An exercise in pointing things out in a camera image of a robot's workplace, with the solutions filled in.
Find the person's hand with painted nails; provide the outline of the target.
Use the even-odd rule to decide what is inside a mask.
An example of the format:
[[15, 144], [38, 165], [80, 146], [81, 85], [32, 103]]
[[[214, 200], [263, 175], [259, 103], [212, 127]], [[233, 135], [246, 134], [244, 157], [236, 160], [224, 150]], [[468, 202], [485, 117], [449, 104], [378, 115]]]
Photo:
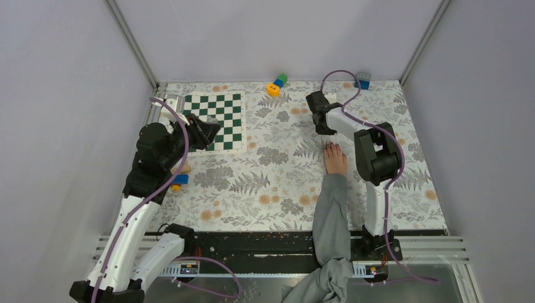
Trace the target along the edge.
[[327, 174], [346, 175], [348, 160], [338, 144], [330, 142], [325, 145], [324, 165]]

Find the grey sleeved forearm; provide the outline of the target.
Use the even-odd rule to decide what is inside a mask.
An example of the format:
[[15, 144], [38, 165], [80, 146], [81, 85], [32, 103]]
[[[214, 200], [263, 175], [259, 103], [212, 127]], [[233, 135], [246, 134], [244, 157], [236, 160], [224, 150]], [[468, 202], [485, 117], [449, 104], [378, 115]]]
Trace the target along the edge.
[[347, 179], [326, 174], [315, 206], [312, 238], [319, 267], [299, 281], [283, 302], [346, 302], [353, 276], [347, 219]]

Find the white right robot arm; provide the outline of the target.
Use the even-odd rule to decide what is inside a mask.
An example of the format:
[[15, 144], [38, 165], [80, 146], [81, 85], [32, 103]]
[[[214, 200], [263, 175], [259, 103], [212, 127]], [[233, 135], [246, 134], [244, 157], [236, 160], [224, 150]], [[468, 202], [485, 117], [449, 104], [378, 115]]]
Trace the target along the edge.
[[354, 143], [356, 169], [367, 189], [367, 214], [356, 248], [370, 260], [402, 260], [399, 241], [389, 223], [391, 208], [385, 196], [390, 182], [404, 165], [392, 126], [387, 122], [374, 125], [361, 121], [342, 104], [331, 103], [322, 91], [312, 92], [305, 99], [317, 134], [342, 134]]

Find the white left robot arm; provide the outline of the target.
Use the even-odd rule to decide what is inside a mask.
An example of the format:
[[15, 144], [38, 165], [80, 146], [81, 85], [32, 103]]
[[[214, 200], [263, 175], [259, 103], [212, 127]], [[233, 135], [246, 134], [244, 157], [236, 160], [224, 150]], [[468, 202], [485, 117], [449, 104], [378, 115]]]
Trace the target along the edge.
[[138, 263], [134, 261], [148, 225], [175, 179], [172, 167], [185, 164], [191, 148], [210, 147], [221, 129], [215, 118], [203, 121], [194, 114], [172, 126], [168, 131], [163, 124], [153, 122], [139, 131], [109, 241], [88, 278], [70, 288], [69, 295], [76, 302], [143, 302], [150, 285], [174, 257], [189, 259], [194, 255], [193, 230], [172, 224], [156, 246]]

